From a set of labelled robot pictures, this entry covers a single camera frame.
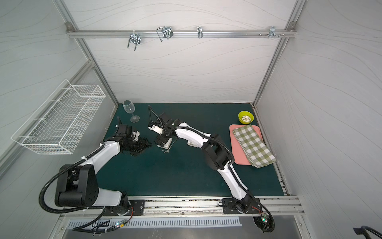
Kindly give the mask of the white jewelry box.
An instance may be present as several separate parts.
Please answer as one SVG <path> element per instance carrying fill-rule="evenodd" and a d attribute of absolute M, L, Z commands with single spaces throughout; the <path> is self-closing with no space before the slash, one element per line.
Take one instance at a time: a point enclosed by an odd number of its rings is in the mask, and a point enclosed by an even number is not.
<path fill-rule="evenodd" d="M 172 138 L 170 137 L 170 138 L 168 139 L 168 141 L 162 146 L 162 148 L 165 149 L 165 150 L 169 150 L 172 141 L 173 141 L 173 140 L 172 140 Z"/>

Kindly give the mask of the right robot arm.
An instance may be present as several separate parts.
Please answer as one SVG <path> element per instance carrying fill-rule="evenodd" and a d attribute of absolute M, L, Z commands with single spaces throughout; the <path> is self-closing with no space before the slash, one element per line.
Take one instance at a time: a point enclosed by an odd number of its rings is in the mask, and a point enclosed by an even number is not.
<path fill-rule="evenodd" d="M 180 119 L 169 118 L 165 113 L 158 116 L 151 108 L 148 128 L 158 134 L 155 143 L 161 148 L 168 146 L 172 137 L 176 136 L 201 149 L 208 166 L 221 175 L 230 189 L 236 210 L 245 214 L 252 209 L 255 197 L 236 173 L 234 156 L 218 134 L 201 132 Z"/>

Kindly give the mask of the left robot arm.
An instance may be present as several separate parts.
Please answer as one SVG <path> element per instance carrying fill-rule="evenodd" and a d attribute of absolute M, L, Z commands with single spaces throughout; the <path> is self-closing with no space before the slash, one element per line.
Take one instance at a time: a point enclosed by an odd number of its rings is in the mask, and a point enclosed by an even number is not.
<path fill-rule="evenodd" d="M 127 194 L 100 188 L 97 173 L 118 154 L 128 152 L 137 156 L 151 145 L 132 126 L 119 124 L 116 132 L 88 156 L 60 168 L 41 189 L 38 197 L 40 207 L 52 214 L 105 208 L 125 215 L 131 208 Z"/>

